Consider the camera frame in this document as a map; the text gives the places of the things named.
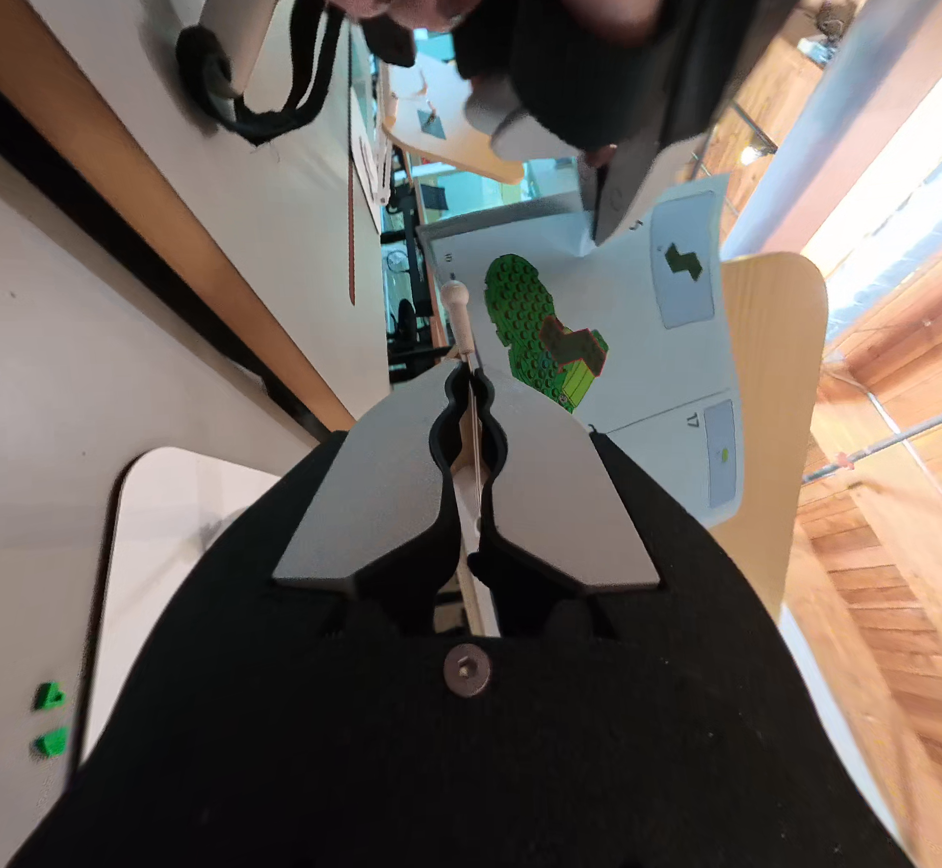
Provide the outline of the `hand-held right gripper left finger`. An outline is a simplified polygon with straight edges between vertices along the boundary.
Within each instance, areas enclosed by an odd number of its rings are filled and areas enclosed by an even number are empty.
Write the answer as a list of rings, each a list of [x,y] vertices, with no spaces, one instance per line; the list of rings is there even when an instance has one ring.
[[[377,604],[406,636],[433,633],[462,533],[451,467],[463,442],[468,367],[444,360],[347,433],[272,577]]]

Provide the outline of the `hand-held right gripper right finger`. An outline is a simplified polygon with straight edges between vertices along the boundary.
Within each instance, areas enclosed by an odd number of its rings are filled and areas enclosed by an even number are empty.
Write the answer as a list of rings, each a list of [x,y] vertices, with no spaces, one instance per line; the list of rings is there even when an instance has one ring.
[[[470,556],[500,633],[533,637],[559,603],[651,591],[660,577],[593,435],[545,395],[478,368],[487,477]]]

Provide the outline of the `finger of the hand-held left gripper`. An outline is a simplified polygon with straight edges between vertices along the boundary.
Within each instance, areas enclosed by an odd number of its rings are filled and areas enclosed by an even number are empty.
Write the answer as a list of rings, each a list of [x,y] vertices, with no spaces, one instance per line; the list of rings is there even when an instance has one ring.
[[[662,144],[656,134],[637,134],[580,156],[580,197],[591,215],[592,238],[601,246],[637,225],[682,171],[702,155],[708,134]]]

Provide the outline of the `lego instruction booklet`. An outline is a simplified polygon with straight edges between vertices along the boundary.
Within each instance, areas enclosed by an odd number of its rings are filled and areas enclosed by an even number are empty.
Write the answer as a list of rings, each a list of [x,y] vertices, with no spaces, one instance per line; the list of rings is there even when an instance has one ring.
[[[439,282],[469,291],[484,365],[607,436],[706,527],[736,514],[744,482],[720,263],[727,182],[670,188],[600,245],[562,195],[419,230]]]

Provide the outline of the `white page holder peg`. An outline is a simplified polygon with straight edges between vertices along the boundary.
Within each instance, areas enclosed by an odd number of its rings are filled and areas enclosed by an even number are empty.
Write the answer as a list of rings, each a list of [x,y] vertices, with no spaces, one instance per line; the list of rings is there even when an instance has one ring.
[[[477,413],[477,394],[475,391],[475,372],[479,366],[479,361],[468,309],[470,294],[467,287],[452,276],[451,279],[442,286],[441,298],[445,305],[451,330],[454,334],[458,354],[465,362],[469,374],[468,414],[475,471],[477,527],[479,528],[482,512],[484,465],[481,458],[481,423]]]

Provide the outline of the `wooden book stand board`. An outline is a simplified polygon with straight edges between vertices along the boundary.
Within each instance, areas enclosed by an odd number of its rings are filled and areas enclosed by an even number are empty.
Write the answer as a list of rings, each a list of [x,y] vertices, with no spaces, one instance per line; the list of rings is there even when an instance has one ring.
[[[523,164],[500,159],[488,137],[467,122],[471,86],[453,64],[422,53],[411,67],[380,62],[378,93],[382,130],[405,154],[507,185],[524,179]]]
[[[736,366],[744,480],[736,515],[711,529],[780,621],[828,322],[825,281],[795,253],[722,265]]]

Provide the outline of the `wooden office desk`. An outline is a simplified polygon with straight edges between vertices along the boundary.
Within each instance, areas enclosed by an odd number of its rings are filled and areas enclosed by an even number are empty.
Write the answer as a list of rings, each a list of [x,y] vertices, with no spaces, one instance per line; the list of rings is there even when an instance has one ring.
[[[312,126],[255,147],[185,95],[204,0],[2,0],[2,93],[328,430],[389,391],[379,235],[348,159],[349,31]]]

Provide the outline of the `metal ceiling rod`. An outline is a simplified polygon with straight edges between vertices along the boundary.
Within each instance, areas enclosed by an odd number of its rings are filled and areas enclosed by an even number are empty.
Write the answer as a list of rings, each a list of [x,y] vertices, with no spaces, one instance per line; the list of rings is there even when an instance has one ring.
[[[896,432],[890,435],[888,438],[871,443],[862,449],[854,450],[850,453],[841,452],[836,455],[832,461],[820,467],[818,470],[803,475],[802,485],[811,485],[817,483],[843,470],[852,471],[854,470],[857,463],[873,457],[885,450],[894,448],[903,443],[911,442],[913,439],[937,430],[940,427],[941,415],[937,415],[905,430]]]

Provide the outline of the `spare hand-held gripper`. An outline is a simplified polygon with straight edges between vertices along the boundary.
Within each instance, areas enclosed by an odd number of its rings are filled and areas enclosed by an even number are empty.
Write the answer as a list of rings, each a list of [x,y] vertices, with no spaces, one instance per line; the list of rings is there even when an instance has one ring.
[[[205,0],[175,45],[183,88],[221,128],[260,146],[305,128],[326,101],[345,14],[324,0],[294,0],[291,88],[282,108],[254,111],[245,93],[281,0]]]

